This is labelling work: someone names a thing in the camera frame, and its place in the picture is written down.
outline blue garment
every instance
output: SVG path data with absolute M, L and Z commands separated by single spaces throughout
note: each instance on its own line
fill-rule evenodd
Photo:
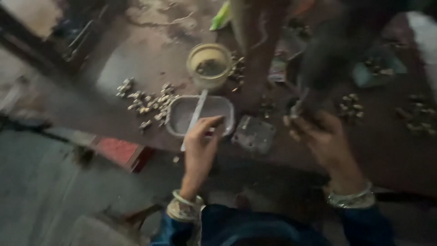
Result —
M 338 209 L 344 233 L 352 246 L 393 246 L 389 222 L 376 206 L 366 209 Z M 287 217 L 208 205 L 201 214 L 201 245 L 231 246 L 243 238 L 283 238 L 297 245 L 331 245 L 309 225 Z M 178 222 L 167 213 L 161 220 L 160 232 L 151 246 L 186 246 L 194 225 Z

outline woman's right hand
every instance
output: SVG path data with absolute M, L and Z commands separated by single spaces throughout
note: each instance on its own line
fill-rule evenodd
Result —
M 325 111 L 318 112 L 315 118 L 322 128 L 303 118 L 293 121 L 300 138 L 317 162 L 326 168 L 336 193 L 349 195 L 362 192 L 367 182 L 350 151 L 340 119 Z

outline metal plate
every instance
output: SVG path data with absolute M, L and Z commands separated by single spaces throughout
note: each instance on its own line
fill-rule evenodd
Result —
M 276 128 L 258 118 L 243 116 L 231 139 L 247 151 L 266 154 L 271 146 Z

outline concrete floor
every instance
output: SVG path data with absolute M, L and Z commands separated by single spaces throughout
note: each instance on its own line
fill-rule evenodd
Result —
M 0 133 L 0 245 L 61 245 L 80 215 L 108 207 L 119 212 L 146 207 L 177 188 L 183 174 L 170 153 L 157 152 L 139 174 L 130 174 L 100 157 L 83 169 L 74 163 L 72 149 L 29 133 Z M 204 188 L 210 202 L 231 204 L 243 191 L 254 210 L 311 222 L 335 245 L 347 245 L 318 192 L 319 177 L 224 157 L 215 166 Z M 398 245 L 437 245 L 436 209 L 405 204 L 381 208 L 393 223 Z M 156 214 L 143 233 L 150 235 L 158 224 Z

